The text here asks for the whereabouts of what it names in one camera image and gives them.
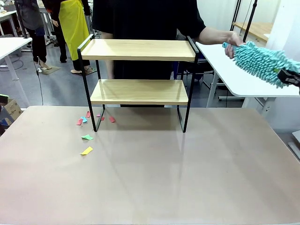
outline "black metal frame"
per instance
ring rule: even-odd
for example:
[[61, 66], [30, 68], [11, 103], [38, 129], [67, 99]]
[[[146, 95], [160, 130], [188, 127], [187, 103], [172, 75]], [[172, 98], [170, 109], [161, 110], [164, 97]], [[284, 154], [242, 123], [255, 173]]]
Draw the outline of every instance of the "black metal frame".
[[238, 0], [237, 3], [236, 3], [236, 7], [235, 7], [235, 11], [234, 11], [234, 15], [233, 15], [233, 19], [232, 19], [230, 31], [233, 31], [233, 29], [234, 29], [233, 23], [235, 23], [236, 19], [238, 18], [238, 14], [239, 14], [241, 2], [242, 2], [242, 0]]
[[195, 60], [194, 60], [194, 69], [192, 71], [192, 80], [191, 80], [191, 86], [190, 86], [190, 89], [189, 89], [188, 102], [187, 102], [187, 112], [186, 112], [186, 117], [185, 117], [185, 120], [184, 120], [184, 125], [183, 125], [183, 120], [182, 120], [182, 116], [181, 116], [181, 113], [180, 113], [179, 105], [177, 105], [177, 114], [178, 114], [178, 117], [179, 117], [181, 129], [182, 129], [183, 133], [185, 133], [187, 131], [188, 116], [189, 116], [189, 111], [190, 111], [190, 107], [191, 107], [191, 103], [192, 103], [195, 74], [196, 74], [196, 70], [197, 70], [199, 52], [200, 52], [198, 47], [195, 45], [195, 43], [193, 42], [193, 40], [191, 39], [190, 36], [187, 36], [187, 41], [191, 45], [193, 51], [195, 52]]
[[247, 26], [246, 31], [245, 31], [243, 42], [246, 42], [246, 38], [247, 38], [249, 30], [250, 30], [250, 26], [251, 26], [251, 23], [252, 23], [252, 20], [253, 20], [253, 16], [254, 16], [256, 6], [257, 6], [257, 0], [255, 0], [254, 4], [253, 4], [252, 12], [251, 12], [251, 15], [250, 15], [250, 18], [249, 18], [248, 26]]
[[[82, 78], [83, 78], [86, 97], [87, 97], [87, 100], [88, 100], [89, 109], [90, 109], [90, 116], [91, 116], [91, 120], [92, 120], [92, 124], [93, 124], [93, 129], [94, 129], [95, 132], [97, 132], [98, 129], [99, 129], [100, 123], [101, 123], [101, 119], [103, 117], [103, 113], [105, 111], [105, 105], [102, 105], [103, 111], [101, 113], [101, 116], [98, 118], [98, 122], [96, 124], [92, 104], [91, 104], [91, 101], [90, 101], [90, 93], [89, 93], [88, 82], [86, 80], [86, 74], [85, 74], [84, 66], [83, 66], [83, 58], [82, 58], [82, 55], [81, 55], [81, 49], [87, 44], [88, 41], [93, 40], [93, 39], [95, 39], [95, 35], [94, 34], [89, 35], [85, 39], [85, 41], [82, 42], [82, 44], [77, 48], [77, 53], [78, 53], [78, 59], [80, 61], [80, 67], [81, 67], [81, 71], [82, 71]], [[192, 96], [193, 96], [193, 89], [194, 89], [194, 80], [195, 80], [195, 74], [196, 74], [196, 69], [197, 69], [197, 64], [198, 64], [198, 59], [199, 59], [199, 52], [200, 52], [198, 47], [195, 45], [195, 43], [191, 39], [191, 37], [187, 36], [187, 41], [189, 42], [189, 44], [191, 45], [193, 51], [195, 52], [195, 61], [194, 61], [194, 69], [193, 69], [193, 72], [192, 72], [192, 80], [191, 80], [191, 86], [190, 86], [189, 95], [188, 95], [187, 112], [186, 112], [186, 117], [185, 117], [184, 124], [183, 124], [183, 119], [182, 119], [182, 116], [181, 116], [181, 113], [180, 113], [179, 105], [177, 105], [177, 114], [178, 114], [178, 117], [179, 117], [180, 126], [181, 126], [181, 129], [182, 129], [183, 133], [185, 133], [186, 130], [187, 130], [188, 116], [189, 116], [189, 111], [190, 111]], [[96, 66], [97, 66], [98, 79], [101, 79], [99, 61], [98, 60], [96, 60]]]
[[[87, 44], [88, 41], [95, 39], [95, 35], [94, 34], [90, 34], [84, 42], [82, 42], [82, 44], [77, 48], [77, 53], [78, 53], [78, 59], [80, 62], [80, 68], [81, 68], [81, 72], [82, 72], [82, 78], [83, 78], [83, 83], [84, 83], [84, 89], [85, 89], [85, 93], [86, 93], [86, 97], [88, 100], [88, 104], [89, 104], [89, 109], [90, 109], [90, 117], [92, 119], [92, 124], [93, 124], [93, 129], [95, 132], [98, 131], [100, 123], [101, 123], [101, 119], [103, 117], [103, 113], [105, 111], [105, 105], [102, 105], [103, 107], [103, 111], [101, 113], [101, 116], [98, 118], [98, 122], [96, 124], [95, 122], [95, 117], [94, 117], [94, 113], [93, 113], [93, 107], [90, 101], [90, 93], [89, 93], [89, 87], [88, 87], [88, 82], [86, 80], [86, 74], [84, 71], [84, 66], [83, 66], [83, 57], [81, 55], [81, 49]], [[101, 79], [101, 74], [100, 74], [100, 68], [99, 68], [99, 61], [96, 60], [96, 66], [97, 66], [97, 73], [98, 73], [98, 79]]]

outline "yellow paper scrap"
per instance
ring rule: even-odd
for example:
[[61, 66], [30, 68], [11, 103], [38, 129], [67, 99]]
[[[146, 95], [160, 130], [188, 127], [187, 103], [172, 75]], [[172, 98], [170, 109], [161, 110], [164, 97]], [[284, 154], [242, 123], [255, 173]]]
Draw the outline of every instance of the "yellow paper scrap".
[[85, 156], [85, 155], [89, 154], [92, 150], [93, 150], [93, 148], [90, 146], [86, 150], [84, 150], [81, 154], [83, 156]]

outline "person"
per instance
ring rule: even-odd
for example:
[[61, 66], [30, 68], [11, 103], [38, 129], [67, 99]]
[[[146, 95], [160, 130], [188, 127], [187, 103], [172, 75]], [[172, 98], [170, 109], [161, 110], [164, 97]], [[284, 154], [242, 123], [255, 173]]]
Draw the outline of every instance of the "person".
[[[51, 5], [54, 26], [59, 27], [61, 25], [73, 61], [74, 69], [71, 70], [71, 73], [80, 74], [81, 66], [77, 48], [89, 36], [84, 17], [84, 14], [90, 15], [88, 0], [45, 0], [45, 4]], [[90, 68], [90, 61], [83, 60], [83, 65], [86, 74], [94, 72]]]
[[[51, 17], [53, 17], [52, 10], [51, 10], [51, 3], [49, 1], [42, 0], [41, 5], [44, 6], [46, 10], [51, 14]], [[53, 27], [54, 29], [53, 35], [56, 36], [58, 47], [60, 48], [60, 62], [66, 63], [67, 62], [66, 41], [62, 33], [60, 21], [58, 20], [57, 22], [58, 22], [58, 26]]]
[[46, 64], [47, 49], [45, 43], [45, 30], [37, 0], [18, 0], [21, 19], [24, 27], [32, 38], [33, 61], [42, 70], [51, 69]]
[[[104, 39], [175, 40], [177, 29], [205, 45], [241, 45], [233, 31], [206, 27], [196, 0], [97, 0], [94, 1], [92, 26]], [[232, 58], [229, 46], [225, 53]], [[172, 63], [161, 61], [106, 62], [110, 79], [164, 79], [171, 76]]]

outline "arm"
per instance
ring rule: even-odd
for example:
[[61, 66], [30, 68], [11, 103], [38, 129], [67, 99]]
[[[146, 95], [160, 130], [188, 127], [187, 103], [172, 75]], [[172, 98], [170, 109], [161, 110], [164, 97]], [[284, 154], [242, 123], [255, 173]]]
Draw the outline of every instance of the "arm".
[[220, 31], [209, 27], [204, 28], [200, 35], [195, 38], [195, 41], [200, 42], [203, 45], [215, 45], [224, 42], [229, 43], [230, 45], [225, 49], [225, 54], [230, 59], [233, 59], [234, 57], [234, 51], [231, 45], [240, 46], [243, 44], [243, 41], [236, 32]]
[[[113, 39], [113, 34], [101, 32], [102, 39]], [[106, 70], [108, 79], [113, 79], [113, 61], [112, 60], [105, 60]]]
[[231, 37], [236, 34], [234, 31], [220, 31], [210, 27], [206, 27], [198, 37], [195, 38], [197, 42], [203, 45], [222, 44], [224, 42], [230, 43]]
[[88, 0], [81, 0], [85, 15], [90, 15], [90, 6]]
[[56, 24], [53, 22], [53, 24], [55, 26], [58, 27], [58, 19], [59, 19], [59, 14], [60, 14], [60, 0], [59, 1], [53, 1], [52, 2], [52, 14], [51, 14], [51, 17], [52, 17], [52, 21], [55, 21]]

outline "yellow apron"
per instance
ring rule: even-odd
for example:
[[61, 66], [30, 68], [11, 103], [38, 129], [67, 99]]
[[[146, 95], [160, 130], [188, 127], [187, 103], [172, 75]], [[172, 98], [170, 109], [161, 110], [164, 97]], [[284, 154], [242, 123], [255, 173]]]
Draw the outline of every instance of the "yellow apron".
[[89, 36], [81, 0], [62, 1], [59, 19], [71, 58], [77, 60], [77, 48]]

